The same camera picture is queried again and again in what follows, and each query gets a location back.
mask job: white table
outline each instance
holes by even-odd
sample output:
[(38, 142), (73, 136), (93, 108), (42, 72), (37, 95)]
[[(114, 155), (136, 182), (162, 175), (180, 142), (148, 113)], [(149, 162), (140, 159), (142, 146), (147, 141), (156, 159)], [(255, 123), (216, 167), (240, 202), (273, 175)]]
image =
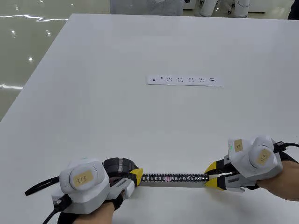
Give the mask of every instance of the white table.
[[(0, 124), (1, 223), (41, 223), (56, 186), (23, 192), (73, 159), (203, 172), (229, 137), (298, 142), (298, 36), (296, 21), (72, 15)], [(225, 86), (149, 86), (150, 74), (218, 76)], [(263, 189), (140, 187), (114, 221), (293, 224), (298, 211)]]

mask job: beige sticker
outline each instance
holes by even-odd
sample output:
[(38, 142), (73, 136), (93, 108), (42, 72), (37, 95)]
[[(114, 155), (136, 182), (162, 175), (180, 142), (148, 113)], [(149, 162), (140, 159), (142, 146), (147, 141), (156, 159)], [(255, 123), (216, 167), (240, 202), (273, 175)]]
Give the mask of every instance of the beige sticker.
[(269, 159), (271, 152), (267, 149), (263, 149), (256, 159), (256, 163), (262, 166), (265, 165), (266, 161)]
[(93, 174), (92, 174), (91, 170), (87, 170), (87, 171), (73, 177), (73, 182), (74, 182), (75, 187), (79, 187), (83, 184), (86, 184), (86, 183), (92, 181), (92, 180), (93, 180)]
[(236, 153), (243, 150), (242, 139), (235, 140), (234, 145), (235, 145), (235, 152)]

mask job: hand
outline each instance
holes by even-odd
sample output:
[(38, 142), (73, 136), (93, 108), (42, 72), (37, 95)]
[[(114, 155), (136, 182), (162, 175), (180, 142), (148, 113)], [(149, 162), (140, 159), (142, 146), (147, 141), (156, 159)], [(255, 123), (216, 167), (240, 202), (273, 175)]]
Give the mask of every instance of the hand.
[(111, 224), (113, 212), (113, 203), (105, 203), (91, 214), (79, 216), (74, 224)]
[(270, 193), (290, 201), (299, 201), (299, 164), (282, 161), (283, 171), (277, 176), (256, 183)]

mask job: wrist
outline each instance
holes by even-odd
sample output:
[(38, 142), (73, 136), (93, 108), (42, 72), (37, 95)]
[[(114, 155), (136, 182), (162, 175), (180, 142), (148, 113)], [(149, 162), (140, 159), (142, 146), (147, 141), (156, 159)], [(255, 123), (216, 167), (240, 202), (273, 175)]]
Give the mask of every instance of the wrist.
[(121, 206), (122, 202), (123, 202), (123, 196), (122, 196), (122, 194), (119, 194), (116, 199), (107, 200), (104, 202), (104, 204), (112, 203), (114, 206), (114, 210), (117, 210)]
[(97, 210), (89, 215), (80, 215), (74, 224), (110, 224), (114, 213), (112, 202), (102, 204)]

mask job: power strip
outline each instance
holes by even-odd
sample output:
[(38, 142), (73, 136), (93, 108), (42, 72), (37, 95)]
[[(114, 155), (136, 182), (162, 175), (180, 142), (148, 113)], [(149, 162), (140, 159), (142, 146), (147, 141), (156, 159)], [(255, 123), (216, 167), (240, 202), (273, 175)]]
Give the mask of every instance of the power strip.
[(201, 86), (223, 86), (220, 79), (215, 77), (198, 76), (146, 76), (148, 85), (201, 85)]

